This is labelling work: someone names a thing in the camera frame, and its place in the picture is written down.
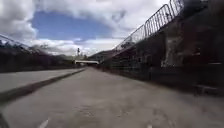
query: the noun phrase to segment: overpass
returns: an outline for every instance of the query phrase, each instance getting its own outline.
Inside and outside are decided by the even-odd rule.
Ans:
[[[99,64],[98,61],[90,61],[90,60],[75,60],[76,63],[85,63],[85,64]]]

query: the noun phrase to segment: blue sky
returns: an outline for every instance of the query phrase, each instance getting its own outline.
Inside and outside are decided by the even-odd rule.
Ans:
[[[32,26],[38,30],[37,38],[52,40],[106,38],[111,32],[110,27],[91,18],[75,19],[57,12],[36,12]]]
[[[168,0],[0,0],[0,34],[46,52],[110,50]]]

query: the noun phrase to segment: lane marking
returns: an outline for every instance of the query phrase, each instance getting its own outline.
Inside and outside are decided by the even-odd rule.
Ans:
[[[38,128],[46,128],[48,123],[49,123],[49,121],[50,121],[50,118],[48,118],[47,120],[42,122]]]

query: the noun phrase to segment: metal fence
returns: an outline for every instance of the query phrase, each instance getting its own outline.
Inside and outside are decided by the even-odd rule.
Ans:
[[[32,53],[38,52],[38,53],[46,54],[46,52],[44,52],[43,50],[40,50],[40,49],[37,49],[34,47],[29,47],[23,43],[20,43],[18,41],[15,41],[15,40],[13,40],[9,37],[3,36],[3,35],[0,35],[0,41],[2,44],[8,43],[11,46],[19,46],[20,48],[23,48],[23,50],[26,50],[27,52],[32,52]]]
[[[184,9],[185,4],[194,0],[170,0],[168,4],[164,4],[156,13],[154,13],[142,26],[135,30],[123,42],[121,42],[113,50],[122,52],[130,48],[134,44],[150,37],[158,32],[162,27],[176,18]]]

